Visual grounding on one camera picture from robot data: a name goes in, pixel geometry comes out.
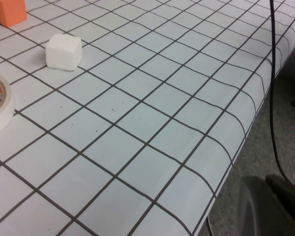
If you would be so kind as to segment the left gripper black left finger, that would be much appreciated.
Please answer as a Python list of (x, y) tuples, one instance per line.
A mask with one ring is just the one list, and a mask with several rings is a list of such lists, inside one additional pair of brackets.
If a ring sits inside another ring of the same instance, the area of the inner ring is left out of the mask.
[(284, 210), (265, 179), (241, 179), (237, 230), (240, 236), (295, 236), (295, 222)]

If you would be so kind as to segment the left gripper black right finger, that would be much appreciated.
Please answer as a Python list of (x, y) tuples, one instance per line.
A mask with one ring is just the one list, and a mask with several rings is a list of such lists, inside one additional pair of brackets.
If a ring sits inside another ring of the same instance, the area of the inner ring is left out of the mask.
[(295, 222), (295, 185), (278, 175), (267, 175), (265, 181)]

